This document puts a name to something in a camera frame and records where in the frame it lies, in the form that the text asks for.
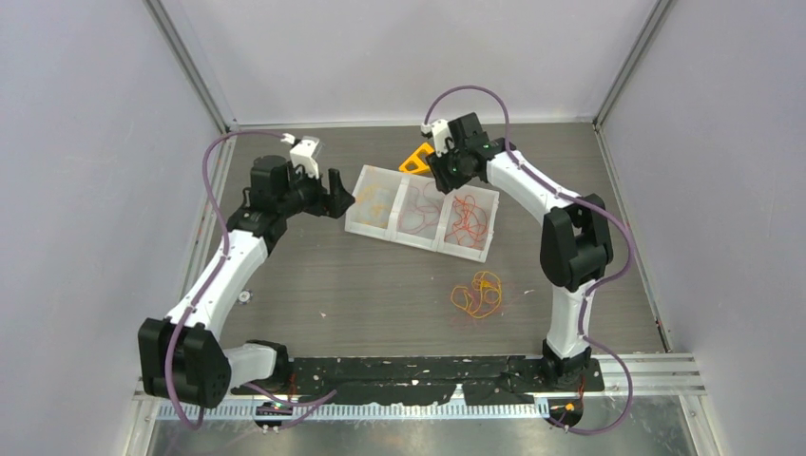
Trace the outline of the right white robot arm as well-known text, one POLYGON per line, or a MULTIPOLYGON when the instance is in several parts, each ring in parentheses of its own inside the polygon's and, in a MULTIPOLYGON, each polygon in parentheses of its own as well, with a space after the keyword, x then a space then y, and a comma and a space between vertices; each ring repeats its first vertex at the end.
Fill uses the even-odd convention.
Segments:
POLYGON ((539 261, 553 286, 540 378, 556 390, 579 383, 591 359, 585 337, 593 286, 613 259, 604 202, 596 194, 568 193, 514 144, 491 138, 474 113, 423 123, 420 131, 434 148, 426 163, 440 192, 448 194, 479 179, 508 194, 539 221, 539 261))

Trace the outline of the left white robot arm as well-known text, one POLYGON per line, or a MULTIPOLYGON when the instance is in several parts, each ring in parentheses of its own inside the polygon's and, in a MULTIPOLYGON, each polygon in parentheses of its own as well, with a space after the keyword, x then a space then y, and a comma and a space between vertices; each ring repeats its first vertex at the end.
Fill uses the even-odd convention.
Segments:
POLYGON ((335 168, 321 176, 281 156, 256 159, 216 257, 180 303, 161 319, 147 318, 138 330, 144 392, 213 409, 230 390, 250 382, 270 393, 284 391, 292 378, 287 348, 249 340, 223 349, 222 328, 291 217, 340 219, 354 202, 335 168))

